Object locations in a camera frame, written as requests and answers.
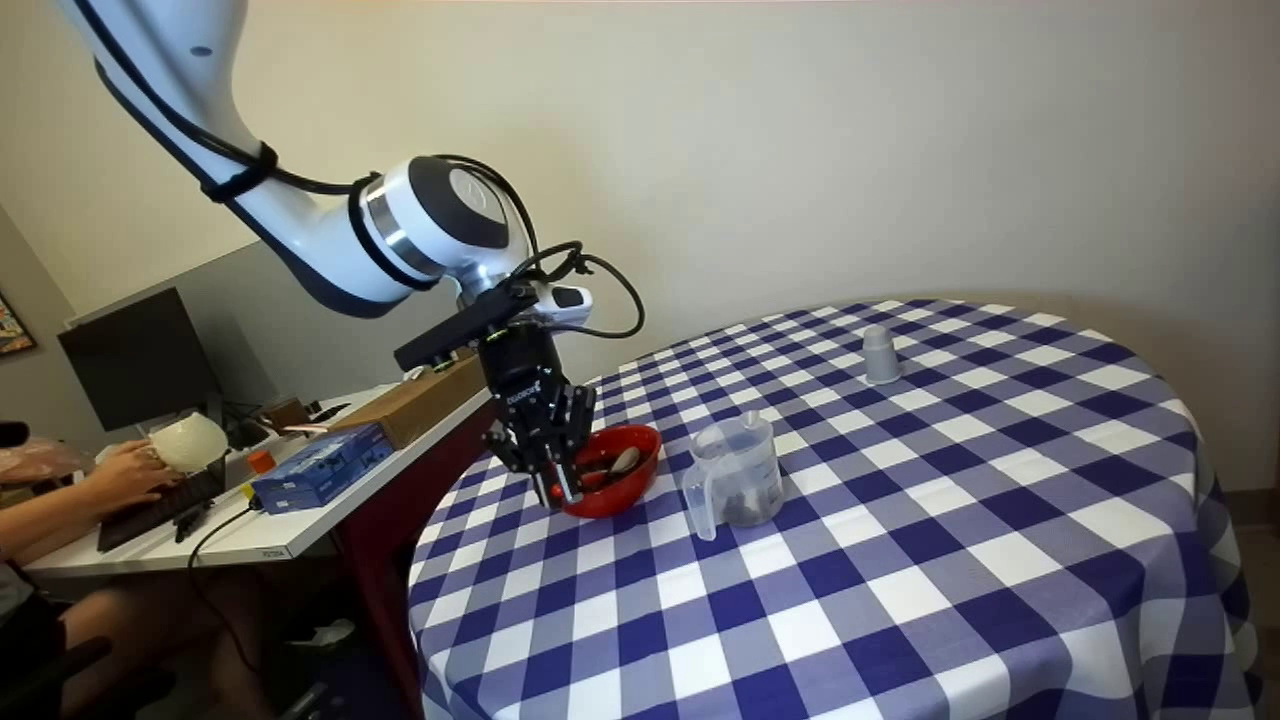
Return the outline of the person's hand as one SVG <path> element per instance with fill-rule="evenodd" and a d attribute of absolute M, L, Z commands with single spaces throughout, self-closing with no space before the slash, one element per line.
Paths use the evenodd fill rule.
<path fill-rule="evenodd" d="M 180 484 L 180 473 L 158 459 L 147 439 L 126 439 L 111 446 L 81 484 L 87 506 L 115 513 L 155 499 L 162 487 Z"/>

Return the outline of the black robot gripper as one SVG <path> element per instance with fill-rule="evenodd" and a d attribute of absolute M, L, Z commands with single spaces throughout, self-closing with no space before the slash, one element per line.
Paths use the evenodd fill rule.
<path fill-rule="evenodd" d="M 595 391 L 570 384 L 546 329 L 514 323 L 481 345 L 492 399 L 500 402 L 486 445 L 512 475 L 522 475 L 543 506 L 580 499 L 580 445 Z"/>

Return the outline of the person's forearm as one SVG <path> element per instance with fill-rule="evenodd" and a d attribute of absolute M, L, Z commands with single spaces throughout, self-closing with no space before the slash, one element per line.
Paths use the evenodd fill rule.
<path fill-rule="evenodd" d="M 84 484 L 0 506 L 0 559 L 43 556 L 94 525 L 99 506 Z"/>

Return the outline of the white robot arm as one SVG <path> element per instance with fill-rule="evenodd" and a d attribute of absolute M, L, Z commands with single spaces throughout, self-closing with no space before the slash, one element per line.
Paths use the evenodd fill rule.
<path fill-rule="evenodd" d="M 411 155 L 359 179 L 278 162 L 231 96 L 246 0 L 64 0 L 105 88 L 245 220 L 332 310 L 384 317 L 453 281 L 461 306 L 396 350 L 399 368 L 481 346 L 500 402 L 492 453 L 552 506 L 570 505 L 593 391 L 560 373 L 552 337 L 586 317 L 531 246 L 531 220 L 504 177 L 469 155 Z"/>

